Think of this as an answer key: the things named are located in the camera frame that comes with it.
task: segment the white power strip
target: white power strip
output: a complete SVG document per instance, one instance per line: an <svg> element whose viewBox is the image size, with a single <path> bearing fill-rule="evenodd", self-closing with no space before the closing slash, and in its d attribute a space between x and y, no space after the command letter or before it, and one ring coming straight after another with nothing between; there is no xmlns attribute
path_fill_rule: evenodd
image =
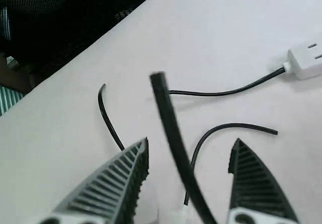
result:
<svg viewBox="0 0 322 224"><path fill-rule="evenodd" d="M322 74L322 36L308 40L288 50L287 62L283 63L287 73L299 79Z"/></svg>

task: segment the black cable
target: black cable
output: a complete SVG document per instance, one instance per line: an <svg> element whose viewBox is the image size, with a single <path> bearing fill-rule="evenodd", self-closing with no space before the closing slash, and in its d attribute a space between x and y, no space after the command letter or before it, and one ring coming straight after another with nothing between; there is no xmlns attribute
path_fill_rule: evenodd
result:
<svg viewBox="0 0 322 224"><path fill-rule="evenodd" d="M274 78L282 73L285 72L285 69L279 68L278 70L268 74L267 76L264 76L262 78L260 78L259 80L250 83L247 86L232 90L232 91L227 91L227 92L217 92L217 93L206 93L206 92L188 92L188 91L176 91L176 90L170 90L169 94L170 95L187 95L187 96L197 96L197 97L221 97L221 96L227 96L227 95L231 95L231 94L236 94L239 92L243 92L246 91L250 88L253 88L255 86L258 86L261 83L264 83L268 80L270 80L271 78Z"/></svg>
<svg viewBox="0 0 322 224"><path fill-rule="evenodd" d="M195 171L195 165L196 165L196 161L197 161L197 157L198 157L198 153L199 150L202 146L202 144L204 143L204 141L213 133L215 133L216 131L225 129L225 128L231 128L231 127L241 127L241 128L248 128L248 129L253 129L253 130L257 130L257 131L262 131L262 132L266 132L269 134L273 134L273 135L277 135L278 131L270 129L270 128L266 128L266 127L261 127L261 126L257 126L257 125L252 125L252 124L246 124L246 123L227 123L227 124L223 124L223 125L219 125L216 126L212 129L210 129L209 131L207 131L199 140L199 142L197 143L197 146L195 148L195 151L193 152L192 158L191 158L191 169L194 172ZM189 203L189 194L186 192L185 195L185 200L184 200L184 205L188 205Z"/></svg>
<svg viewBox="0 0 322 224"><path fill-rule="evenodd" d="M102 117L106 123L106 126L107 128L109 129L112 137L114 138L117 146L120 148L120 150L124 150L124 146L119 138L119 136L117 135L107 113L106 113L106 110L105 110L105 107L104 107L104 103L103 103L103 96L102 96L102 92L103 92L103 89L105 88L105 84L103 84L99 90L99 94L98 94L98 100L99 100L99 107L100 107L100 111L101 111L101 114L102 114Z"/></svg>
<svg viewBox="0 0 322 224"><path fill-rule="evenodd" d="M187 152L180 135L176 115L170 100L169 90L163 72L150 76L154 98L158 106L159 115L162 120L169 146L176 162L181 180L191 196L191 200L205 224L217 224L209 207L200 191L194 173L189 164Z"/></svg>

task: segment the black wire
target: black wire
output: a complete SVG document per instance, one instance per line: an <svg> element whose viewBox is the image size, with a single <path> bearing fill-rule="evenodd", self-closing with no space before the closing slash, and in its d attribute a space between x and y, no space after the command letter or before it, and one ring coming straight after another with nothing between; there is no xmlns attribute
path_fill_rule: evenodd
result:
<svg viewBox="0 0 322 224"><path fill-rule="evenodd" d="M190 167L188 155L180 135L176 115L170 100L165 74L163 72L152 74L150 76L150 81L164 131L181 180L191 196L191 200L203 222L205 224L217 224L200 191L193 170Z"/></svg>
<svg viewBox="0 0 322 224"><path fill-rule="evenodd" d="M198 153L199 150L202 146L202 144L204 143L204 141L214 132L225 129L225 128L231 128L231 127L241 127L241 128L248 128L248 129L253 129L253 130L257 130L257 131L262 131L262 132L266 132L266 133L270 133L273 135L277 135L278 131L270 129L270 128L266 128L266 127L261 127L261 126L257 126L257 125L252 125L252 124L246 124L246 123L227 123L227 124L223 124L223 125L219 125L216 126L212 129L210 129L209 131L207 131L199 140L199 142L197 143L197 146L195 148L195 151L193 152L192 155L192 159L191 159L191 169L194 172L195 171L195 165L196 165L196 161L197 161L197 157L198 157ZM184 205L188 205L189 203L189 194L186 192L185 195L185 200L184 200Z"/></svg>
<svg viewBox="0 0 322 224"><path fill-rule="evenodd" d="M106 110L105 110L105 107L104 107L104 103L103 103L103 96L102 96L102 92L103 92L103 89L105 88L105 84L103 84L99 90L99 94L98 94L98 100L99 100L99 107L100 107L100 111L101 111L101 114L102 114L102 117L106 123L106 126L107 128L109 129L112 137L114 138L117 146L120 148L120 150L124 150L124 146L119 138L119 136L117 135L107 113L106 113Z"/></svg>
<svg viewBox="0 0 322 224"><path fill-rule="evenodd" d="M239 92L243 92L246 91L250 88L253 88L255 86L258 86L261 83L264 83L268 80L270 80L271 78L274 78L282 73L285 72L285 69L279 68L278 70L268 74L267 76L264 76L262 78L260 78L259 80L250 83L247 86L232 90L232 91L227 91L227 92L217 92L217 93L206 93L206 92L188 92L188 91L176 91L176 90L170 90L169 94L170 95L187 95L187 96L197 96L197 97L220 97L220 96L227 96L227 95L231 95L231 94L236 94Z"/></svg>

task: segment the white surface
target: white surface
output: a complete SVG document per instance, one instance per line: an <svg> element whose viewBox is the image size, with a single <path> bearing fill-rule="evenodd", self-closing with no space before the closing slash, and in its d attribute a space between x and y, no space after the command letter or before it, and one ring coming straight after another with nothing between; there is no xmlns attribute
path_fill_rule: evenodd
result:
<svg viewBox="0 0 322 224"><path fill-rule="evenodd" d="M293 72L299 79L307 79L321 75L322 35L291 48L288 51L287 60L291 69L286 67L286 72Z"/></svg>
<svg viewBox="0 0 322 224"><path fill-rule="evenodd" d="M48 213L118 151L98 109L103 83L106 109L124 144L149 139L148 179L160 205L181 208L184 189L149 74L166 71L173 90L243 86L280 66L288 48L322 32L321 9L322 0L145 2L0 118L2 222ZM271 170L300 221L320 222L321 102L321 77L298 82L278 77L238 96L173 96L189 154L205 131L223 123L279 130L278 136L223 130L203 146L196 175L219 223L228 211L232 176L227 168L237 137Z"/></svg>

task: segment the wire insulation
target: wire insulation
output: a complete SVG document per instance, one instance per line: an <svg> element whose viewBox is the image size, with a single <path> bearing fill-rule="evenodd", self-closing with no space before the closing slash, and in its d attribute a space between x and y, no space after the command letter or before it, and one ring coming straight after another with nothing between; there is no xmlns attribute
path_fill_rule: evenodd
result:
<svg viewBox="0 0 322 224"><path fill-rule="evenodd" d="M202 144L205 142L205 140L212 135L213 133L222 130L222 129L226 129L226 128L232 128L232 127L238 127L238 128L248 128L248 129L253 129L253 130L257 130L257 131L262 131L262 132L266 132L269 134L273 134L273 135L277 135L278 131L270 129L270 128L266 128L266 127L262 127L262 126L257 126L257 125L252 125L252 124L247 124L247 123L227 123L227 124L223 124L223 125L219 125L216 126L212 129L210 129L209 131L207 131L199 140L199 142L197 143L197 146L195 148L195 151L193 152L192 158L191 158L191 169L194 172L195 171L195 166L196 166L196 161L197 161L197 157L198 157L198 153L200 151L200 148L202 146ZM185 195L185 200L184 200L184 205L188 205L189 203L189 194L186 192Z"/></svg>
<svg viewBox="0 0 322 224"><path fill-rule="evenodd" d="M101 114L102 114L103 120L104 120L104 121L105 121L105 123L106 123L107 128L109 129L109 131L110 131L110 133L111 133L112 137L114 138L114 140L115 140L115 142L116 142L117 146L118 146L118 147L120 148L120 150L122 151L122 150L124 150L124 149L125 149L125 148L124 148L124 145L122 144L122 142L121 142L121 140L120 140L119 136L117 135L117 133L116 133L116 131L115 131L115 129L114 129L114 127L113 127L113 125L112 125L112 123L111 123L111 121L110 121L110 119L109 119L109 117L108 117L107 113L106 113L105 107L104 107L104 102L103 102L103 96L102 96L102 94L103 94L103 89L105 88L105 86L106 86L105 84L103 84L103 85L101 86L101 88L100 88L100 90L99 90L99 94L98 94L98 100L99 100L99 107L100 107L100 111L101 111Z"/></svg>
<svg viewBox="0 0 322 224"><path fill-rule="evenodd" d="M236 94L239 92L243 92L246 91L250 88L253 88L255 86L258 86L261 83L264 83L268 80L270 80L271 78L274 78L282 73L285 72L285 69L279 68L278 70L268 74L267 76L264 76L262 78L260 78L259 80L250 83L247 86L232 90L232 91L226 91L226 92L217 92L217 93L206 93L206 92L188 92L188 91L176 91L176 90L170 90L169 94L170 95L187 95L187 96L197 96L197 97L221 97L221 96L227 96L227 95L232 95L232 94Z"/></svg>
<svg viewBox="0 0 322 224"><path fill-rule="evenodd" d="M190 167L188 155L184 147L176 115L170 100L165 74L163 72L152 74L150 76L150 81L163 128L181 180L187 192L191 196L191 200L203 222L205 224L217 224Z"/></svg>

